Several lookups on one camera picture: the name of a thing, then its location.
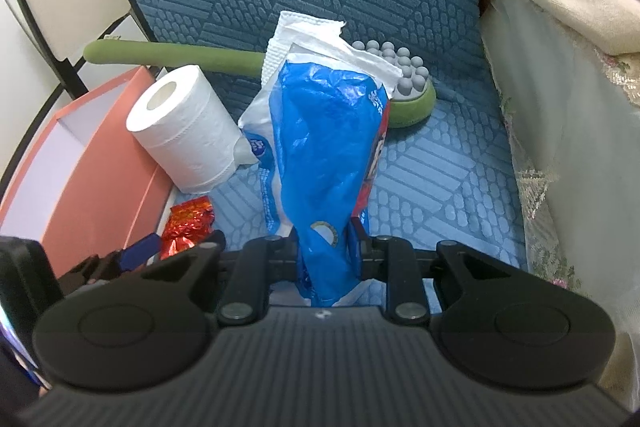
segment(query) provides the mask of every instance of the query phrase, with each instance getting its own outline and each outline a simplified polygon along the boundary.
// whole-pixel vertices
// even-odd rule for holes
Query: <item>green handle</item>
[[[161,68],[179,68],[196,64],[204,71],[260,78],[264,53],[169,44],[106,39],[84,48],[84,59],[92,64],[144,64]]]

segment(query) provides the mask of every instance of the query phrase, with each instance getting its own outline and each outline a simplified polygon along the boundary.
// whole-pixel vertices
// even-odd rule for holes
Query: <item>metal screw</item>
[[[401,319],[415,320],[421,319],[427,314],[427,308],[417,302],[403,302],[396,306],[396,315]]]
[[[241,321],[254,312],[249,304],[244,302],[231,302],[222,306],[220,314],[231,321]]]

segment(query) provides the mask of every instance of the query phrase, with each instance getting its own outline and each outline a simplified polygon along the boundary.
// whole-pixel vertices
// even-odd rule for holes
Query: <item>ribbed gray surface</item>
[[[429,333],[395,327],[373,307],[271,308],[257,325],[223,331],[197,366],[159,387],[123,396],[58,387],[23,414],[47,427],[613,427],[625,416],[596,387],[487,388],[454,369]]]

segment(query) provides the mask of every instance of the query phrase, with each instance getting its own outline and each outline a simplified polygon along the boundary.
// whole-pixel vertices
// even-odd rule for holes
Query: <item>blue textured fabric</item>
[[[438,101],[426,123],[389,133],[370,199],[371,232],[400,235],[423,248],[456,239],[526,266],[520,202],[482,53],[477,0],[137,2],[161,41],[264,51],[287,9],[346,21],[348,42],[391,41],[420,55]],[[259,89],[257,80],[207,78],[236,119]],[[216,225],[231,248],[266,231],[257,175],[257,167],[241,169],[210,194]]]

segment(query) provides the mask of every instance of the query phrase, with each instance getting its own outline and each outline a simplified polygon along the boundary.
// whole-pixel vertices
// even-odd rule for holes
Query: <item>red candy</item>
[[[211,223],[215,217],[213,205],[206,196],[172,206],[161,236],[160,259],[204,241],[211,233]]]

